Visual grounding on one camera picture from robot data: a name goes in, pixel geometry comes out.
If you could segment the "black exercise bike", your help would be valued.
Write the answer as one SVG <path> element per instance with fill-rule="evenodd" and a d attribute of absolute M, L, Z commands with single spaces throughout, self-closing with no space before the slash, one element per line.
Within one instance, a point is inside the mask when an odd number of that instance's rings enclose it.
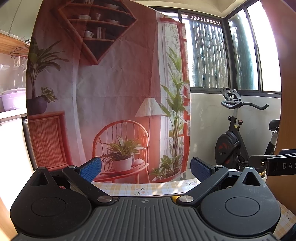
<path fill-rule="evenodd" d="M 216 164 L 238 171 L 247 166 L 265 171 L 280 131 L 280 95 L 242 96 L 229 87 L 220 92 L 222 106 L 233 113 L 228 117 L 228 129 L 216 141 Z"/>

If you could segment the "yellow plaid floral tablecloth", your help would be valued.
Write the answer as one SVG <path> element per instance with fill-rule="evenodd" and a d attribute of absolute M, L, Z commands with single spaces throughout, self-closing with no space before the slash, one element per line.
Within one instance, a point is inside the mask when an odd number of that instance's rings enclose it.
<path fill-rule="evenodd" d="M 129 184 L 92 182 L 94 186 L 113 197 L 133 196 L 171 196 L 181 195 L 200 184 L 196 178 L 166 183 Z M 280 205 L 281 217 L 274 231 L 274 236 L 282 238 L 295 224 L 295 215 L 284 205 Z"/>

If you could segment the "white cabinet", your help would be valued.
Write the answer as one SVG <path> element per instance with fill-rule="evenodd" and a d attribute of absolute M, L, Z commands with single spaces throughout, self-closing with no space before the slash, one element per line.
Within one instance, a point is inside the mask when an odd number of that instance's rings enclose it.
<path fill-rule="evenodd" d="M 21 115 L 1 119 L 1 200 L 7 210 L 31 175 Z"/>

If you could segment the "printed room backdrop cloth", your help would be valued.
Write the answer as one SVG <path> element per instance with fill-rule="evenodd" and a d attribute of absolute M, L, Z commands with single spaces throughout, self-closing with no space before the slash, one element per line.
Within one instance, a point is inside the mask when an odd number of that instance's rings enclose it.
<path fill-rule="evenodd" d="M 43 1 L 27 66 L 33 160 L 102 161 L 96 182 L 159 183 L 189 157 L 185 25 L 134 1 Z"/>

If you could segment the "purple plastic basin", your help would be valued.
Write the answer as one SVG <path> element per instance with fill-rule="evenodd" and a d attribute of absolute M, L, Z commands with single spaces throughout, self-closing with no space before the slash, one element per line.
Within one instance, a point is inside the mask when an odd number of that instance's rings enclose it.
<path fill-rule="evenodd" d="M 5 111 L 26 109 L 26 89 L 9 89 L 1 93 L 1 100 Z"/>

